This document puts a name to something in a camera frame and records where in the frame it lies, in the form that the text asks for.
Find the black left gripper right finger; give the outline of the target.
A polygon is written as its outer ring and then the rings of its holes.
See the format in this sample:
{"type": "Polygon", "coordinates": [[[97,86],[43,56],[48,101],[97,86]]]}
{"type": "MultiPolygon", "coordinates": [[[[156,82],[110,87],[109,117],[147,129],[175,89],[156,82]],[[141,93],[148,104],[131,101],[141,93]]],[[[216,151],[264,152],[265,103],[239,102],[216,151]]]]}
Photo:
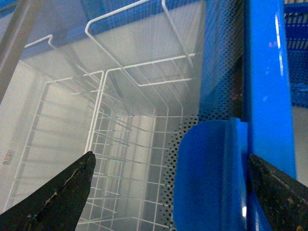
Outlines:
{"type": "Polygon", "coordinates": [[[308,229],[308,188],[263,158],[248,159],[252,189],[273,231],[308,229]]]}

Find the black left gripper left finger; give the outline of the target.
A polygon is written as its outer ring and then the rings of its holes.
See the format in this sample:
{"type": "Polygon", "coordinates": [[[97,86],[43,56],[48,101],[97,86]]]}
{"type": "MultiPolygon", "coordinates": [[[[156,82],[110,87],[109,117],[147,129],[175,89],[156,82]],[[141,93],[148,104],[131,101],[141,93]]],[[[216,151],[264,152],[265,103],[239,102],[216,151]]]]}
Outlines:
{"type": "Polygon", "coordinates": [[[89,151],[0,216],[2,231],[74,231],[88,199],[96,158],[89,151]]]}

